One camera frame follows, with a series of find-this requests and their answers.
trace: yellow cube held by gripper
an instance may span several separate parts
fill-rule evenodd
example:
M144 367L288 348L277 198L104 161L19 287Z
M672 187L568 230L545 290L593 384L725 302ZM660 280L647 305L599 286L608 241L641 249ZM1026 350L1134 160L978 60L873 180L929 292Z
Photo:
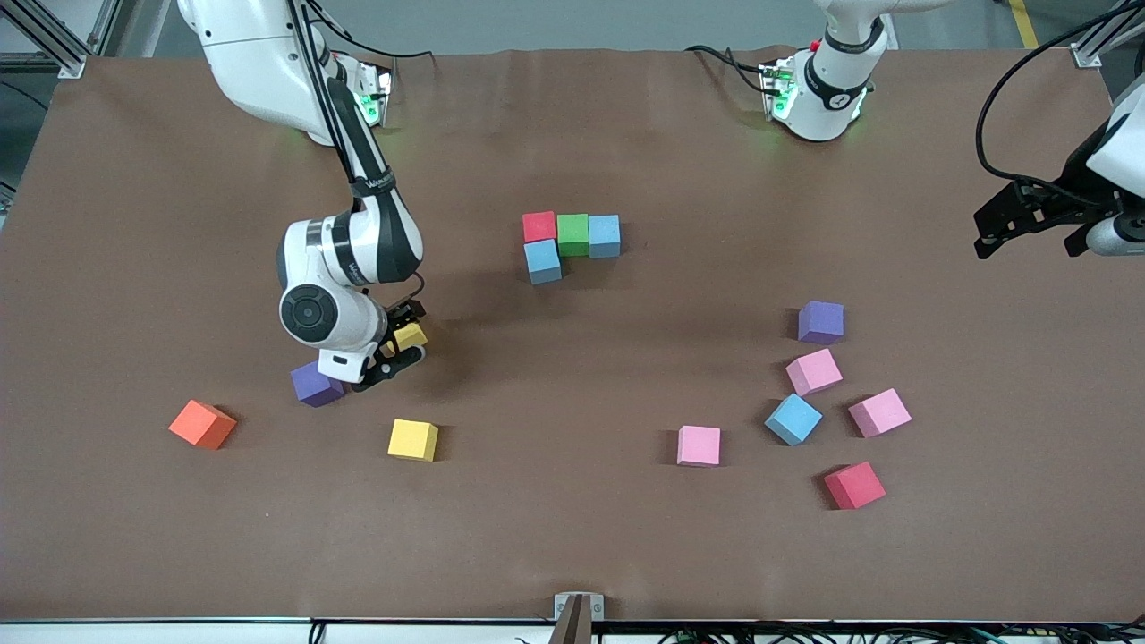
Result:
M417 421L394 421L389 437L389 455L411 461L433 461L437 449L437 427Z
M394 339L397 340L397 348L400 351L405 351L411 346L424 346L427 341L429 341L425 331L421 330L421 325L417 322L411 322L401 329L395 330Z

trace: green cube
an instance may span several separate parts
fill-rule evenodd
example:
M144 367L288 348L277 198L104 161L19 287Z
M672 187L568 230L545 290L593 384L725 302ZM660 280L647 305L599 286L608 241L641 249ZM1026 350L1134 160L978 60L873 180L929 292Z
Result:
M556 254L589 257L589 215L556 215Z

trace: wooden block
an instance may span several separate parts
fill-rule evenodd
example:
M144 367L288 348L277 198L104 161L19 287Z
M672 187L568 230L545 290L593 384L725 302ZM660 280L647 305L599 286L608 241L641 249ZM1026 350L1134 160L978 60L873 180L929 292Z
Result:
M410 322L401 329L394 329L394 339L397 340L397 350L405 351L411 346L425 346L429 341L421 325Z
M621 215L594 214L589 218L589 257L621 257Z
M532 285L561 278L561 259L556 253L556 242L552 239L526 244L524 264L529 269L529 282Z
M433 461L437 449L437 427L417 421L394 421L389 455L410 461Z
M553 211L530 212L521 215L524 243L556 238L556 213Z
M210 405L192 400L167 429L195 447L219 449L235 429L235 419Z
M676 447L676 464L693 468L719 465L719 429L685 425Z
M842 304L811 300L799 311L799 341L830 345L842 338Z
M852 406L848 411L866 438L884 434L910 422L910 413L893 388Z
M886 496L883 482L867 461L827 474L823 480L839 510L856 510Z
M589 256L589 215L556 215L556 250L561 257Z
M318 371L317 361L290 372L294 383L294 395L310 407L322 407L346 395L346 385Z
M829 348L797 358L795 362L788 364L787 371L795 393L799 395L823 391L843 380L843 374L839 374L835 356Z
M772 411L764 424L783 439L783 442L795 446L807 440L811 431L822 418L823 415L806 400L791 394L775 408L775 411Z

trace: blue cube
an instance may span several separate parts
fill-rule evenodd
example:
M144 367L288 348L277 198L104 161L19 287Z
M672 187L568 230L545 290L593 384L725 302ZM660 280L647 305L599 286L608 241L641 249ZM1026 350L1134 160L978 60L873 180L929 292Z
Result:
M346 395L342 382L319 372L317 362L294 369L290 377L294 382L294 395L310 407L322 407Z
M526 244L524 262L529 267L529 281L534 285L561 278L561 258L556 254L556 239Z
M843 305L811 300L799 311L799 341L830 345L843 338Z
M589 257L621 257L621 215L594 214L589 218Z
M791 394L775 408L775 411L772 411L764 424L783 439L783 442L793 446L807 440L811 430L814 430L822 418L823 415L807 405L806 400Z

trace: black circular joint cover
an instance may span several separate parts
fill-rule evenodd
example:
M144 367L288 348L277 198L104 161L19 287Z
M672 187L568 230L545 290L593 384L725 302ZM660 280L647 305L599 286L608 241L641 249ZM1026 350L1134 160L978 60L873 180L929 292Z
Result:
M279 315L291 335L303 343L321 343L334 330L338 305L325 289L294 286L283 297Z

